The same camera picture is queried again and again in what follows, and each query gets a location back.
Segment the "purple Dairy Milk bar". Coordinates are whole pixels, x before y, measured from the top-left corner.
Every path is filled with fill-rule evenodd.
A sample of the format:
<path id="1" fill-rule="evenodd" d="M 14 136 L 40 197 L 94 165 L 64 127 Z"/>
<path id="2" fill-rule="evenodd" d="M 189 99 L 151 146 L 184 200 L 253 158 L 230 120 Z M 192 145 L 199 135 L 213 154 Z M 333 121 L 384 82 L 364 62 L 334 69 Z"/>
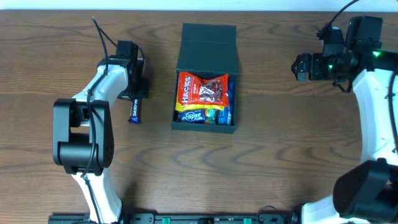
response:
<path id="1" fill-rule="evenodd" d="M 141 99 L 133 98 L 132 105 L 129 116 L 129 123 L 139 124 L 140 123 L 140 113 L 141 113 Z"/>

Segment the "yellow Hacks candy bag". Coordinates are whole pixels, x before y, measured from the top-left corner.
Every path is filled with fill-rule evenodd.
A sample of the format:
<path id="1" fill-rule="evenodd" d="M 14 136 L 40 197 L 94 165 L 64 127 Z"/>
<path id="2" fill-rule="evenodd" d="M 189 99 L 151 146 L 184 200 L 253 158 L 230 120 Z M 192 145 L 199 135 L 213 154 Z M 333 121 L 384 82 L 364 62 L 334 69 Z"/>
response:
<path id="1" fill-rule="evenodd" d="M 188 110 L 203 110 L 203 109 L 216 109 L 216 110 L 224 110 L 225 107 L 228 107 L 228 100 L 222 100 L 221 103 L 218 104 L 209 104 L 204 103 L 201 100 L 194 100 L 190 103 L 181 104 L 179 101 L 179 96 L 176 97 L 175 110 L 179 112 L 188 111 Z"/>

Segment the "dark green box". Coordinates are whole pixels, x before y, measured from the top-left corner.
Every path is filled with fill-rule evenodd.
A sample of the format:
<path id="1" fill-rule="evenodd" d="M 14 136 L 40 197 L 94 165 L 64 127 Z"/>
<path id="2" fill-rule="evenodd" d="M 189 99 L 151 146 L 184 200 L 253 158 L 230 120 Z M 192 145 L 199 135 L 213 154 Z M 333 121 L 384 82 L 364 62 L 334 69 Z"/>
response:
<path id="1" fill-rule="evenodd" d="M 175 110 L 178 75 L 189 72 L 200 78 L 212 79 L 228 74 L 228 82 L 234 82 L 233 117 L 231 126 L 216 124 L 183 123 Z M 180 52 L 177 62 L 177 82 L 175 85 L 174 113 L 172 129 L 184 131 L 206 131 L 232 134 L 236 129 L 237 80 L 239 74 L 238 51 L 236 46 L 236 27 L 208 24 L 185 23 L 182 28 Z"/>

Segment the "blue eclipse gum pack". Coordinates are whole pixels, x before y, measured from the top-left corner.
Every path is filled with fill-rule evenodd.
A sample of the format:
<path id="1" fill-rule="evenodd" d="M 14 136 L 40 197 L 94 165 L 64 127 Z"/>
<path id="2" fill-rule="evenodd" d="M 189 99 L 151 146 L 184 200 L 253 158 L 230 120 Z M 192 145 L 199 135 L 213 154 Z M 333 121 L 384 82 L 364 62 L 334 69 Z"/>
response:
<path id="1" fill-rule="evenodd" d="M 205 121 L 203 110 L 189 110 L 178 114 L 180 122 L 183 123 L 202 123 Z"/>

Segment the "red Hacks candy bag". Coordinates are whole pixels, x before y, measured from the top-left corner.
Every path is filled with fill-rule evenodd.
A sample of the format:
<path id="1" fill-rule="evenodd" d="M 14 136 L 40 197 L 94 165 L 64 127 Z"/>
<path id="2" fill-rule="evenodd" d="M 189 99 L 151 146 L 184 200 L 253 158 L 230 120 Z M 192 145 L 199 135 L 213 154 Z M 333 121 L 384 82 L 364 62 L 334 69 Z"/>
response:
<path id="1" fill-rule="evenodd" d="M 229 106 L 228 74 L 212 79 L 189 72 L 178 75 L 177 101 L 182 105 Z"/>

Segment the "blue cookie pack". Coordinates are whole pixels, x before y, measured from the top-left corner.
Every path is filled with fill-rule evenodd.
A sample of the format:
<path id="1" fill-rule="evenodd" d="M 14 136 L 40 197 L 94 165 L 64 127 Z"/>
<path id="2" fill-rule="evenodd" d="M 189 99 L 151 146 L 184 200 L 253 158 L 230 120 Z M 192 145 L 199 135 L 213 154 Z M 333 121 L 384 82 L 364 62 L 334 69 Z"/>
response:
<path id="1" fill-rule="evenodd" d="M 233 117 L 234 82 L 228 82 L 228 107 L 218 112 L 218 125 L 231 126 Z"/>

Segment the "Haribo worms candy bag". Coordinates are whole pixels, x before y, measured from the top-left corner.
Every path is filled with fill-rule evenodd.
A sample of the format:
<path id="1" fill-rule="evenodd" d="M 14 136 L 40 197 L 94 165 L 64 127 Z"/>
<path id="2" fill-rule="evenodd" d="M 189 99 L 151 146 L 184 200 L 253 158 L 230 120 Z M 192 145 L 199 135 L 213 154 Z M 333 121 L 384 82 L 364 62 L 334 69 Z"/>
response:
<path id="1" fill-rule="evenodd" d="M 216 110 L 216 109 L 205 109 L 204 110 L 204 115 L 205 115 L 204 123 L 209 124 L 209 125 L 216 124 L 217 112 L 218 112 L 218 110 Z"/>

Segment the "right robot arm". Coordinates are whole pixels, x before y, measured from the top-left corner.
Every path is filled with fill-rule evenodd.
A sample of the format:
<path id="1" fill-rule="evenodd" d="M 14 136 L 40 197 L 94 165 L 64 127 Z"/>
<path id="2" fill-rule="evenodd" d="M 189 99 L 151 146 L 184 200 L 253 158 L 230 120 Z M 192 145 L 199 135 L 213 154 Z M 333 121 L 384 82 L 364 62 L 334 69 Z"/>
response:
<path id="1" fill-rule="evenodd" d="M 292 64 L 299 81 L 331 81 L 358 102 L 359 166 L 336 181 L 333 193 L 301 205 L 291 223 L 397 222 L 397 54 L 381 48 L 382 19 L 358 16 L 346 33 L 327 24 L 317 32 L 323 50 Z"/>

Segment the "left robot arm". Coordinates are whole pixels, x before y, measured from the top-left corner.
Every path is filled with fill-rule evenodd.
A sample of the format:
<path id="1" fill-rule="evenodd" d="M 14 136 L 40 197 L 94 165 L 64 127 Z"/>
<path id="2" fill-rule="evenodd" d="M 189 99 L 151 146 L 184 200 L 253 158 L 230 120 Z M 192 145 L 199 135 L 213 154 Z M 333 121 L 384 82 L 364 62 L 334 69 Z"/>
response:
<path id="1" fill-rule="evenodd" d="M 139 123 L 141 101 L 149 84 L 142 76 L 142 50 L 130 40 L 120 40 L 116 53 L 97 66 L 89 84 L 72 98 L 53 105 L 53 160 L 80 186 L 89 206 L 83 215 L 53 214 L 49 223 L 122 223 L 123 203 L 109 169 L 114 156 L 111 108 L 117 99 L 131 101 L 129 122 Z"/>

